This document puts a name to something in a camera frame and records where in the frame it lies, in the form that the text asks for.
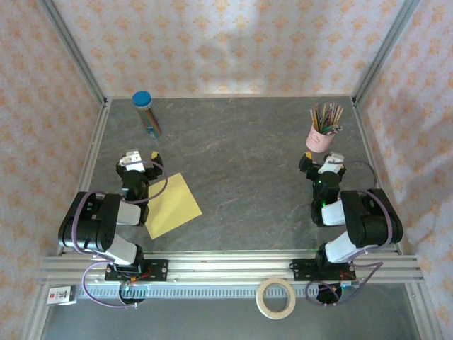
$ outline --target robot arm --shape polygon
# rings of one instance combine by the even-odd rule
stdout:
[[[162,170],[155,166],[145,168],[143,164],[128,165],[141,160],[138,151],[126,153],[116,165],[122,180],[123,196],[112,193],[97,196],[92,193],[81,207],[77,222],[76,242],[79,248],[112,259],[114,264],[111,269],[116,273],[139,274],[149,269],[142,248],[115,233],[116,225],[143,225],[147,220],[149,181],[157,179]],[[157,152],[153,153],[151,160],[162,165]],[[60,226],[58,240],[63,247],[74,248],[72,224],[85,194],[83,191],[77,193]]]
[[[300,171],[306,172],[306,177],[313,181],[312,220],[319,226],[346,225],[347,232],[325,245],[327,262],[332,264],[346,262],[367,247],[382,245],[388,237],[384,212],[374,199],[358,191],[340,193],[340,182],[346,168],[332,163],[343,160],[343,155],[331,153],[320,165],[313,162],[310,152],[306,152],[299,163]],[[382,202],[389,213],[393,233],[391,243],[401,241],[401,221],[385,192],[376,188],[368,191]]]
[[[401,241],[403,227],[393,206],[382,189],[369,189],[386,208],[391,221],[391,243]],[[369,247],[385,243],[388,237],[384,212],[368,195],[357,191],[342,191],[340,200],[322,209],[323,221],[340,221],[346,224],[346,232],[326,244],[326,255],[330,263],[346,262],[356,253]]]

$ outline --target pink cup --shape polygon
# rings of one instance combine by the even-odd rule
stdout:
[[[314,126],[311,125],[309,136],[306,138],[305,144],[313,152],[325,152],[328,148],[328,145],[333,139],[332,135],[323,135],[314,129]]]

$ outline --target metal bracket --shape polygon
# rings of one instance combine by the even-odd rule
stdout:
[[[351,281],[355,271],[348,263],[329,263],[319,267],[315,259],[294,259],[289,265],[294,281]]]
[[[167,281],[167,273],[168,273],[168,260],[161,260],[161,259],[150,259],[150,260],[143,260],[143,269],[144,271],[151,271],[151,275],[140,278],[140,282],[165,282]],[[131,273],[128,271],[122,270],[121,267],[114,267],[111,265],[107,266],[105,270],[105,281],[128,281],[131,278]]]

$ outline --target blue lid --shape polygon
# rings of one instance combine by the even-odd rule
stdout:
[[[146,106],[151,103],[151,94],[148,91],[138,91],[132,96],[132,100],[136,106]]]

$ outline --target orange pattern wall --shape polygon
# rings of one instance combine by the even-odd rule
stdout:
[[[103,91],[351,94],[403,0],[56,0]]]
[[[453,337],[453,11],[422,0],[360,106],[378,170]]]
[[[39,3],[0,4],[0,339],[19,339],[99,105]]]

